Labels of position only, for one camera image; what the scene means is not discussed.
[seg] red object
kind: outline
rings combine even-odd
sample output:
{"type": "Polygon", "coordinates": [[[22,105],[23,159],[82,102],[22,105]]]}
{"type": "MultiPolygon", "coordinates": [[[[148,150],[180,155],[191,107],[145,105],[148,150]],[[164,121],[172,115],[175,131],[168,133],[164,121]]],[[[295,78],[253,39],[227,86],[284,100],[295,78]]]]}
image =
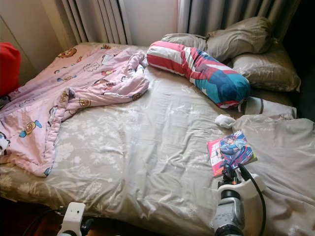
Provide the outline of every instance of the red object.
{"type": "Polygon", "coordinates": [[[10,43],[0,43],[0,97],[17,89],[21,54],[10,43]]]}

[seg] gray pillow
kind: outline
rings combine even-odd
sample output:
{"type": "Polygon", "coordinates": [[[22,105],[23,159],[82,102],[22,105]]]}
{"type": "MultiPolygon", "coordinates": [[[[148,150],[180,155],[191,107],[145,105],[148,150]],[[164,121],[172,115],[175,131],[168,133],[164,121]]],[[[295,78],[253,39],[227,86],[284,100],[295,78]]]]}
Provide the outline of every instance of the gray pillow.
{"type": "Polygon", "coordinates": [[[207,53],[223,62],[243,53],[264,53],[272,43],[271,24],[252,17],[207,35],[207,53]]]}
{"type": "Polygon", "coordinates": [[[202,51],[206,51],[207,44],[205,37],[197,34],[190,33],[170,33],[165,35],[161,41],[183,44],[186,47],[198,48],[202,51]]]}
{"type": "Polygon", "coordinates": [[[282,44],[274,39],[267,53],[243,54],[232,60],[233,70],[246,77],[251,86],[273,91],[299,91],[301,79],[282,44]]]}

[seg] comic book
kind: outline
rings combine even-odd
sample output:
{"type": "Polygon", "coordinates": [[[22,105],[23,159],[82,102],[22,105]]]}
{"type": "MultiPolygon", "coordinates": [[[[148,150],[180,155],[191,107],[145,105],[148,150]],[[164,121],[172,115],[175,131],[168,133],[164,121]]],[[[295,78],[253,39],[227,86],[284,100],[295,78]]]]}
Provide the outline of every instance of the comic book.
{"type": "Polygon", "coordinates": [[[222,174],[225,163],[236,169],[239,163],[245,165],[257,160],[242,131],[210,141],[207,145],[215,177],[222,174]]]}

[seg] pink blanket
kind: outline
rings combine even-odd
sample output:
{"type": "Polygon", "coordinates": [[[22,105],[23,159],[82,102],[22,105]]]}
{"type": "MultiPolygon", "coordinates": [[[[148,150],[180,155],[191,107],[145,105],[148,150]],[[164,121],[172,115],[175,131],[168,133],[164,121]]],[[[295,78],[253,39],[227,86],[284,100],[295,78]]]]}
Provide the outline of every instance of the pink blanket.
{"type": "Polygon", "coordinates": [[[23,87],[0,110],[0,134],[10,142],[0,163],[46,177],[54,161],[60,123],[78,110],[130,102],[148,88],[142,52],[78,45],[23,87]]]}

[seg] white curtain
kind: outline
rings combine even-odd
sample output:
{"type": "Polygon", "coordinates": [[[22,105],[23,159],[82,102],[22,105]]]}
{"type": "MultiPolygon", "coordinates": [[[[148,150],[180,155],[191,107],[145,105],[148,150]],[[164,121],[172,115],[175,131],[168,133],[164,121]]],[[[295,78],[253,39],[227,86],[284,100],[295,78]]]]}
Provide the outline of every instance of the white curtain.
{"type": "Polygon", "coordinates": [[[62,0],[62,3],[76,43],[132,43],[116,0],[62,0]]]}
{"type": "Polygon", "coordinates": [[[178,0],[178,32],[205,35],[254,16],[269,19],[283,39],[301,0],[178,0]]]}

